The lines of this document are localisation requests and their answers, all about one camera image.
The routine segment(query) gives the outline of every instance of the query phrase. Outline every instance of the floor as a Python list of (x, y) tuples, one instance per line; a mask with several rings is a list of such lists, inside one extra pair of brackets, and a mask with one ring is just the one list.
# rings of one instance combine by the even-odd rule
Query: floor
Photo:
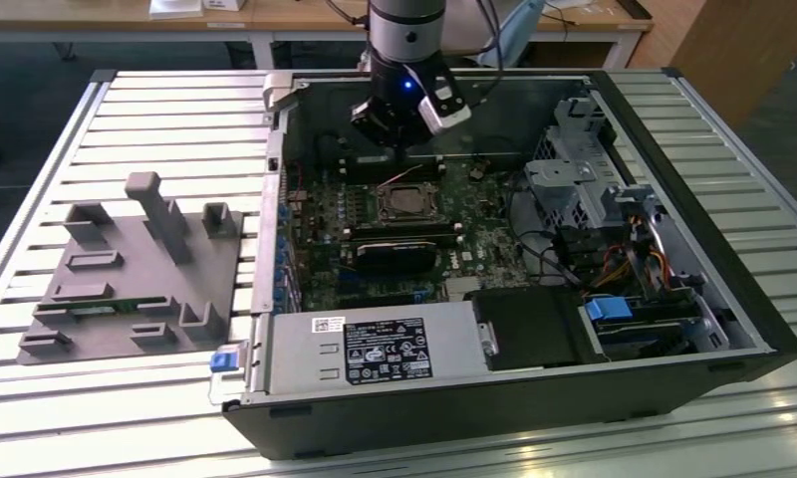
[[(353, 66), (344, 51), (285, 50), (298, 68)], [(224, 44), (82, 44), (61, 62), (50, 45), (0, 45), (0, 239), (97, 69), (228, 69)], [(797, 198), (797, 61), (740, 130), (753, 152)]]

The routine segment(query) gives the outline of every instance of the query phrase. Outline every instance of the power supply label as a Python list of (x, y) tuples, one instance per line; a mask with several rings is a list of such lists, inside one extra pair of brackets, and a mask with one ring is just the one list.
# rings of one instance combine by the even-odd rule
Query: power supply label
[(352, 385), (434, 376), (421, 318), (345, 324), (344, 340)]

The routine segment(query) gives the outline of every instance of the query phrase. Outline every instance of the blue latch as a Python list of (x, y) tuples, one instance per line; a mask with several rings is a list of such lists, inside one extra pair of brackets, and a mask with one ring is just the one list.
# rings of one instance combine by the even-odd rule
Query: blue latch
[(238, 370), (238, 352), (216, 352), (209, 359), (209, 370), (213, 373), (220, 371)]
[(592, 321), (617, 321), (632, 318), (632, 310), (624, 297), (596, 297), (585, 305)]

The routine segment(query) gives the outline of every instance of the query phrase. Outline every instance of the motherboard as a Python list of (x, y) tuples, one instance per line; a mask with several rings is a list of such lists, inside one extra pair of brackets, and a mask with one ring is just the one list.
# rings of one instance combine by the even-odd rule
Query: motherboard
[(533, 278), (505, 216), (509, 171), (478, 157), (380, 182), (322, 170), (290, 194), (304, 311), (461, 301)]

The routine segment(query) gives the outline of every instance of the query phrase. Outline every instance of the gray plastic block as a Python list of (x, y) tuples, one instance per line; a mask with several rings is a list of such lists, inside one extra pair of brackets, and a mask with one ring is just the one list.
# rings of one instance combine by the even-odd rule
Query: gray plastic block
[(26, 333), (21, 339), (21, 354), (34, 354), (36, 357), (62, 356), (72, 348), (72, 340), (65, 334), (42, 329), (34, 334)]
[(160, 176), (154, 172), (133, 172), (124, 190), (128, 197), (138, 201), (148, 214), (148, 228), (154, 237), (162, 240), (176, 264), (192, 261), (193, 255), (184, 239), (185, 221), (177, 204), (166, 203), (160, 196)]
[(229, 208), (222, 202), (210, 202), (202, 207), (200, 222), (202, 222), (202, 229), (212, 239), (232, 237), (236, 234), (236, 221), (233, 221)]
[(50, 294), (54, 301), (82, 301), (88, 299), (109, 299), (112, 297), (112, 286), (102, 284), (64, 284)]
[(92, 249), (106, 248), (106, 239), (98, 226), (112, 224), (112, 217), (100, 203), (84, 203), (70, 206), (65, 229), (70, 237)]
[(194, 342), (214, 342), (224, 335), (224, 320), (209, 302), (204, 305), (200, 316), (185, 305), (178, 324)]
[(121, 267), (122, 264), (124, 257), (118, 254), (118, 251), (96, 251), (70, 256), (65, 262), (65, 267), (72, 271), (78, 271), (82, 269)]
[[(72, 234), (21, 341), (21, 364), (208, 351), (226, 340), (242, 214), (225, 204), (181, 214), (152, 194), (158, 177), (137, 178), (132, 194), (164, 219), (110, 218), (96, 204), (72, 208), (73, 223), (90, 223), (102, 241)], [(172, 237), (189, 252), (185, 262), (172, 258)]]
[(165, 322), (134, 324), (130, 340), (144, 350), (164, 348), (177, 341), (174, 331)]

